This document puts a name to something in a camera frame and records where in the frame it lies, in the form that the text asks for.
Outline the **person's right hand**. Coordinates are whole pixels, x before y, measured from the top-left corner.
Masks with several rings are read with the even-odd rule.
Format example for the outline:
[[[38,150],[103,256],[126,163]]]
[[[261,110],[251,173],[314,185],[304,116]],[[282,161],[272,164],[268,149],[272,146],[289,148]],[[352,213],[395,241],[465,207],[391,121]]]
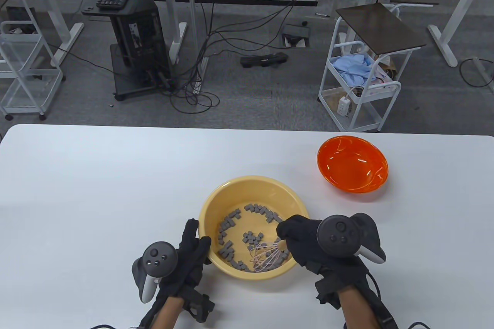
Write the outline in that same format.
[[[365,286],[368,269],[356,256],[334,257],[323,251],[316,239],[321,220],[295,215],[279,223],[277,235],[286,241],[295,261],[321,276],[315,282],[316,298],[321,304],[329,303],[335,309],[347,310],[367,305],[360,292]]]

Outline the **person's left hand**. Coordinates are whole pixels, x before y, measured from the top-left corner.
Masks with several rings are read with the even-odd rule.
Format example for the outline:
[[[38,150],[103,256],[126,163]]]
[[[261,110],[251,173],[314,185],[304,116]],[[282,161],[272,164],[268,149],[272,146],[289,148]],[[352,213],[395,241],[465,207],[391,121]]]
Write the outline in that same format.
[[[187,221],[179,243],[178,263],[174,271],[160,281],[156,300],[182,297],[185,291],[194,290],[199,285],[204,265],[211,264],[208,260],[211,238],[208,236],[198,238],[196,236],[198,228],[198,220]]]

